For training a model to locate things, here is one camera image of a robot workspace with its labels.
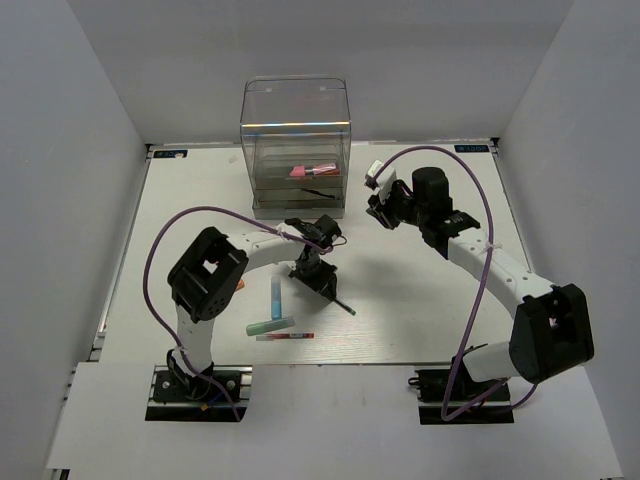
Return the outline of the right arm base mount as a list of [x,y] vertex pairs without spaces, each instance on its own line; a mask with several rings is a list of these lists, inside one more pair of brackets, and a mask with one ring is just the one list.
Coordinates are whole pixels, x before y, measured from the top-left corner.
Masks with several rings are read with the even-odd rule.
[[[512,424],[514,416],[511,407],[511,395],[507,385],[482,401],[475,402],[464,413],[451,421],[445,422],[441,417],[441,407],[449,378],[449,368],[431,366],[417,369],[407,380],[408,387],[417,394],[419,421],[421,425],[489,425]],[[496,383],[495,380],[474,383],[465,379],[462,373],[456,377],[447,413],[475,399]]]

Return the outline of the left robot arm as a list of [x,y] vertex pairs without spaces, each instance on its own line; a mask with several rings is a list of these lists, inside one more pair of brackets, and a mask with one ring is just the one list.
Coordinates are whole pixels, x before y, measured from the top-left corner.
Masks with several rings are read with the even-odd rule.
[[337,267],[327,263],[322,254],[341,237],[338,223],[327,215],[313,223],[287,219],[274,232],[225,235],[214,227],[203,230],[168,275],[181,342],[168,355],[168,364],[178,373],[180,391],[191,399],[209,392],[214,321],[231,303],[245,273],[292,262],[291,278],[334,300]]

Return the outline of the clear acrylic drawer organizer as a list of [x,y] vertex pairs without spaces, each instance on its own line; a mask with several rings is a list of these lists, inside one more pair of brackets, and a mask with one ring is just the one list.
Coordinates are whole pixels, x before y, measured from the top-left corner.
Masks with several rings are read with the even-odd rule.
[[[328,75],[263,76],[245,84],[240,137],[254,216],[344,215],[351,150],[347,83]],[[287,179],[296,165],[336,163],[339,176]],[[342,198],[300,191],[315,189]]]

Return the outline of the pink capped marker tube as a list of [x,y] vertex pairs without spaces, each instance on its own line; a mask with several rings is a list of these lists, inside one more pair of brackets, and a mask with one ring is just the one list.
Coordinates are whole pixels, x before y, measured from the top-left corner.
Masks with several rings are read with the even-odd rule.
[[324,163],[316,165],[296,165],[288,175],[287,179],[303,179],[312,177],[339,176],[341,170],[336,163]]

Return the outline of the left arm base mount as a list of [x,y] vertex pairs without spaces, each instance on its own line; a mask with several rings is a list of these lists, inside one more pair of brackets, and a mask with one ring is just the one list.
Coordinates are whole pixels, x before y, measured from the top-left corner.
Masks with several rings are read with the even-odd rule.
[[238,416],[225,394],[210,383],[189,393],[166,366],[156,366],[149,390],[145,420],[148,422],[235,423],[242,420],[249,405],[252,368],[222,366],[214,378],[233,400]]

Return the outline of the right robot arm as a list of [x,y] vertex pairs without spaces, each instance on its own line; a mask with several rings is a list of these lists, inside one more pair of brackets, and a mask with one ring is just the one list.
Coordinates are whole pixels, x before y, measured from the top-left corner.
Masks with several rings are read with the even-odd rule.
[[494,379],[521,377],[538,384],[593,358],[584,292],[574,284],[553,284],[490,243],[477,220],[454,209],[443,170],[417,169],[406,185],[393,168],[376,161],[365,179],[374,192],[369,215],[386,229],[417,227],[444,259],[484,281],[513,320],[509,340],[464,353],[462,367],[451,374],[459,396],[475,398]]

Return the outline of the green highlighter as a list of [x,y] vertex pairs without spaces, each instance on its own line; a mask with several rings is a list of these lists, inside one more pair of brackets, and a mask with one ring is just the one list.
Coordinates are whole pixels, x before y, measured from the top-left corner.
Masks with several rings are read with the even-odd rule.
[[295,320],[293,317],[282,317],[279,319],[271,319],[269,321],[258,322],[250,324],[246,327],[246,334],[248,336],[257,336],[271,333],[274,331],[293,327]]

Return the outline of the green pen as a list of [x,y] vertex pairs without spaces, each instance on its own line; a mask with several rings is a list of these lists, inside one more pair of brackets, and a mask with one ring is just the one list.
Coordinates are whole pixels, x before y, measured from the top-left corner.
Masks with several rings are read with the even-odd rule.
[[343,310],[345,310],[349,315],[351,316],[355,316],[356,315],[356,311],[351,308],[349,305],[347,305],[346,303],[344,303],[342,300],[335,298],[333,300],[333,302],[338,305],[340,308],[342,308]]

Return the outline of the red pen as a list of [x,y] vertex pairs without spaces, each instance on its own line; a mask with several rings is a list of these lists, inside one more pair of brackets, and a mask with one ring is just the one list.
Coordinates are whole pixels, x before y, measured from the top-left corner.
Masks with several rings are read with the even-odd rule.
[[257,341],[306,340],[314,338],[315,334],[312,332],[266,333],[256,336]]

